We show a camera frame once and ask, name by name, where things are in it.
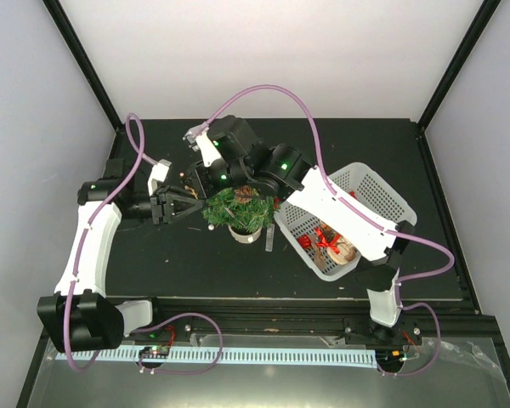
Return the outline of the white perforated plastic basket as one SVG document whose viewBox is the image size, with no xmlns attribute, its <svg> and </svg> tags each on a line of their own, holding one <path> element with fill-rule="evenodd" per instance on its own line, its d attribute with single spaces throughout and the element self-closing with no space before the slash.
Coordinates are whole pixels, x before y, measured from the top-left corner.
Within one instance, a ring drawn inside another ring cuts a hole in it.
<svg viewBox="0 0 510 408">
<path fill-rule="evenodd" d="M 339 188 L 347 194 L 353 191 L 360 204 L 382 218 L 397 224 L 403 221 L 411 225 L 417 223 L 417 215 L 407 201 L 364 163 L 354 162 L 342 167 L 330 175 L 330 180 L 335 188 Z M 314 250 L 301 248 L 298 244 L 298 237 L 313 235 L 315 228 L 320 225 L 320 218 L 312 213 L 285 202 L 280 206 L 280 211 L 275 214 L 275 222 L 299 257 L 321 280 L 337 281 L 358 269 L 358 264 L 362 259 L 360 253 L 357 253 L 355 259 L 345 265 L 334 263 L 325 254 L 326 266 L 324 269 L 320 269 L 313 260 Z"/>
</svg>

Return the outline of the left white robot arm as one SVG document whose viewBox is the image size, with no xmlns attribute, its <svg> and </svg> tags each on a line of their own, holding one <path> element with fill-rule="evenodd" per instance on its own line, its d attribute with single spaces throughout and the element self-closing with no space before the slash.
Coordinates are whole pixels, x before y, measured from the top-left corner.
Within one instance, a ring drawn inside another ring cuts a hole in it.
<svg viewBox="0 0 510 408">
<path fill-rule="evenodd" d="M 157 313 L 156 301 L 108 301 L 105 274 L 122 220 L 170 224 L 201 208 L 186 191 L 164 183 L 170 167 L 167 160 L 153 164 L 147 191 L 137 193 L 124 160 L 111 159 L 102 178 L 83 183 L 77 192 L 76 235 L 65 271 L 53 295 L 37 304 L 37 315 L 59 352 L 115 349 L 133 332 L 147 339 L 164 332 L 166 320 Z"/>
</svg>

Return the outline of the gold glitter twig ornament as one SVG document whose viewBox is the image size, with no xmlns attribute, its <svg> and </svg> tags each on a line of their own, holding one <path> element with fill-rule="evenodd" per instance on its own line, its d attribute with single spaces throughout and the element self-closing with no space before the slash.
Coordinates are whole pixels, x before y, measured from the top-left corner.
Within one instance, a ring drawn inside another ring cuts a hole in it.
<svg viewBox="0 0 510 408">
<path fill-rule="evenodd" d="M 184 186 L 184 189 L 189 192 L 196 200 L 198 200 L 198 194 L 196 190 L 193 187 L 190 187 L 188 185 Z"/>
</svg>

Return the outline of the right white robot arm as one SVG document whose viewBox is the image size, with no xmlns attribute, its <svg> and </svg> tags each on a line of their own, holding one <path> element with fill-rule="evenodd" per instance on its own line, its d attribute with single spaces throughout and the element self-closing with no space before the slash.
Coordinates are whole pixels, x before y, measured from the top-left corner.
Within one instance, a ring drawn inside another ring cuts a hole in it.
<svg viewBox="0 0 510 408">
<path fill-rule="evenodd" d="M 360 273 L 366 279 L 370 302 L 369 330 L 380 343 L 400 333 L 401 303 L 397 284 L 405 243 L 399 233 L 411 233 L 417 215 L 407 202 L 367 165 L 354 162 L 335 172 L 349 176 L 354 192 L 342 189 L 319 167 L 287 144 L 269 149 L 247 122 L 227 116 L 210 125 L 192 127 L 184 140 L 201 153 L 193 186 L 202 198 L 226 187 L 249 184 L 281 200 L 283 211 L 275 216 L 284 236 L 299 256 L 323 281 L 337 281 Z M 296 242 L 295 229 L 303 221 L 328 224 L 356 250 L 343 266 L 320 269 Z"/>
</svg>

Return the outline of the small green christmas tree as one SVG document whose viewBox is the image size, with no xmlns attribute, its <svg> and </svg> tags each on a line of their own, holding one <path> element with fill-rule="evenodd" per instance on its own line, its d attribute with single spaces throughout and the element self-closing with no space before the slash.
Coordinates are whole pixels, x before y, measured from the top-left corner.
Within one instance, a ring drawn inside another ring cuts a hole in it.
<svg viewBox="0 0 510 408">
<path fill-rule="evenodd" d="M 247 204 L 235 200 L 234 189 L 237 188 L 227 188 L 206 200 L 202 215 L 211 229 L 224 226 L 241 244 L 252 244 L 259 238 L 262 230 L 274 222 L 278 211 L 274 209 L 276 196 L 264 195 L 251 188 L 256 198 Z"/>
</svg>

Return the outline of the brown pine cone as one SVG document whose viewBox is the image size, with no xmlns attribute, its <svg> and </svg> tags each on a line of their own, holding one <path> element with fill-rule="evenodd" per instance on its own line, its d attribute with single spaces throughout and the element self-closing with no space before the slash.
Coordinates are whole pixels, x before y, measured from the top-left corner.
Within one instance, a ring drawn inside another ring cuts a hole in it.
<svg viewBox="0 0 510 408">
<path fill-rule="evenodd" d="M 247 204 L 248 202 L 256 198 L 253 189 L 249 185 L 243 185 L 237 189 L 234 189 L 234 195 L 235 200 L 239 204 Z"/>
</svg>

